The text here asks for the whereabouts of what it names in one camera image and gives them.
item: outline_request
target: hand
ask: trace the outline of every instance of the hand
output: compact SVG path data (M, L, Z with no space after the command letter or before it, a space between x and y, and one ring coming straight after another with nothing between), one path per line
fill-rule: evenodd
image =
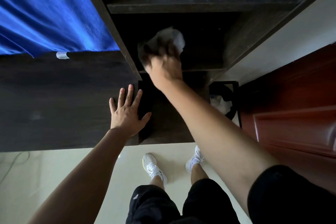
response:
M145 70L155 87L164 90L167 82L183 81L179 53L172 42L159 48L159 55L149 55Z
M145 116L139 120L138 117L138 106L142 96L142 90L138 91L133 104L133 85L128 86L128 93L126 100L125 89L120 89L118 108L116 109L114 105L113 98L110 98L110 109L111 109L111 128L121 128L124 132L129 133L129 137L137 134L141 129L143 129L146 123L149 121L152 113L148 112Z

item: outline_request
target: left arm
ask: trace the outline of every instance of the left arm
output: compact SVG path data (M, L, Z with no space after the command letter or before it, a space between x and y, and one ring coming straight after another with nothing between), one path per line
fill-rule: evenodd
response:
M103 203L116 160L126 141L149 121L151 113L138 119L142 91L132 102L133 86L120 90L118 108L110 99L111 129L93 150L70 172L28 222L93 224Z

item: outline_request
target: sleeve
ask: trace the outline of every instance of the sleeve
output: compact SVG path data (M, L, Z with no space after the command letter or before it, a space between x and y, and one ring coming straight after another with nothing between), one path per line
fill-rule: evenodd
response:
M265 170L252 185L247 206L253 224L330 223L336 196L286 166Z

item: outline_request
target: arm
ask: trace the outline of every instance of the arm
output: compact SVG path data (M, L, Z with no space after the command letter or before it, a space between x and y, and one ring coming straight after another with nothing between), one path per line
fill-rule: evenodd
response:
M149 121L150 113L138 120L142 91L131 105L133 86L120 90L118 108L110 99L111 129L44 201L29 221L36 223L93 224L110 183L114 164L126 141Z
M252 184L278 162L183 82L181 63L171 51L168 48L161 50L161 56L150 57L146 71L180 113L207 161L248 214L247 196Z

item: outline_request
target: cable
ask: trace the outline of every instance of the cable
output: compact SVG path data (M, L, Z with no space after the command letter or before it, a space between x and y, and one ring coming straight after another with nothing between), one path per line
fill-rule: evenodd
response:
M17 160L17 158L18 158L21 154L23 154L24 152L27 152L27 153L28 153L28 158L27 158L24 162L22 162L21 164L26 163L26 162L28 161L28 159L30 158L30 151L22 151L22 152L20 152L18 155L16 155L15 158L13 159L13 161L12 161L12 163L11 163L9 169L7 170L6 174L2 177L1 182L0 182L0 186L1 186L1 184L3 183L3 181L5 180L6 176L9 174L9 172L10 172L10 170L12 169L12 167L13 167L15 161Z

